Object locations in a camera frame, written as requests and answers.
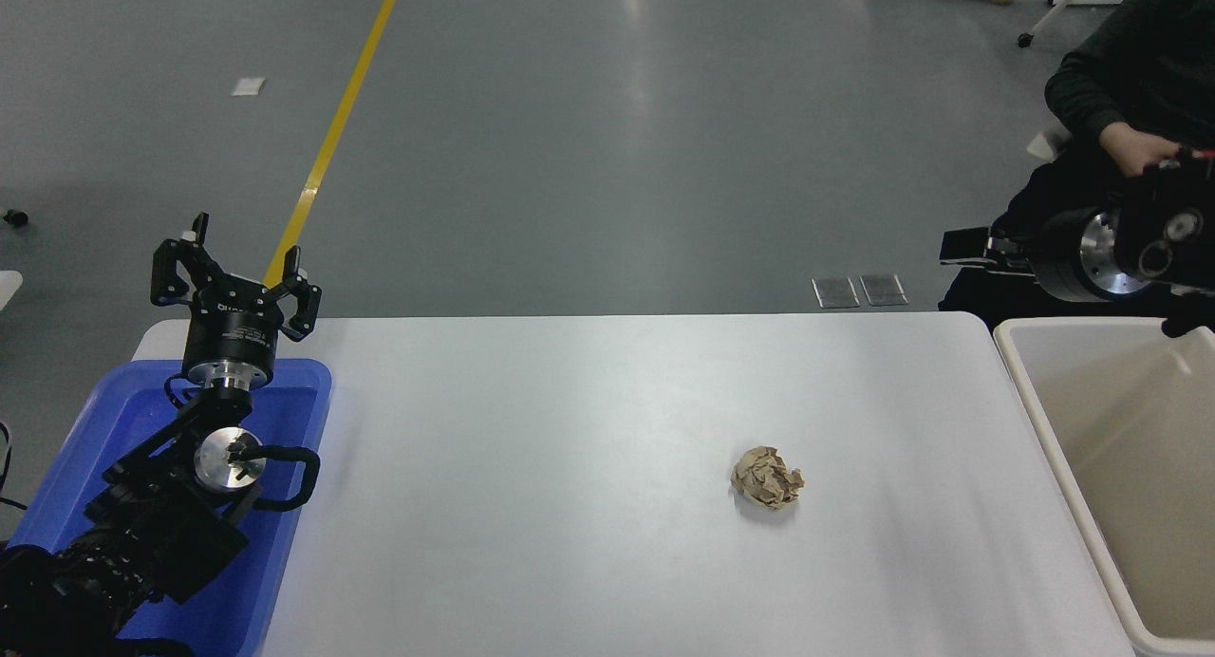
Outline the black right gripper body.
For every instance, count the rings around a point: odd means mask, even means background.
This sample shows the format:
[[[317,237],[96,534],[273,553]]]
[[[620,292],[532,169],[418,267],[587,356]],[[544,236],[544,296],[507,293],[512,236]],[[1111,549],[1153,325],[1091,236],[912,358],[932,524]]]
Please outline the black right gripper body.
[[[1036,283],[1058,301],[1094,304],[1094,290],[1080,260],[1080,242],[1091,219],[1094,206],[1058,213],[1029,242],[1029,265]]]

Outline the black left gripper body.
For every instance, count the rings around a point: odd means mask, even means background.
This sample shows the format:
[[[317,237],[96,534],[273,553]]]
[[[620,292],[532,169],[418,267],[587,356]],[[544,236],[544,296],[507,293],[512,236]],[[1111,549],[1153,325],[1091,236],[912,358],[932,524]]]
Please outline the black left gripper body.
[[[196,290],[181,372],[199,387],[265,387],[275,376],[286,315],[269,288],[242,276]]]

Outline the person's hand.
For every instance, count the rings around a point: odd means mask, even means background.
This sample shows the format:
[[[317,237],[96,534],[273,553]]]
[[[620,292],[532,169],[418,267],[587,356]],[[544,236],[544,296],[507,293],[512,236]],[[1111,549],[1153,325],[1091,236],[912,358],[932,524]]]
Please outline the person's hand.
[[[1172,160],[1181,145],[1159,135],[1141,132],[1128,123],[1111,123],[1098,134],[1098,145],[1117,165],[1124,179],[1138,179],[1147,169]]]

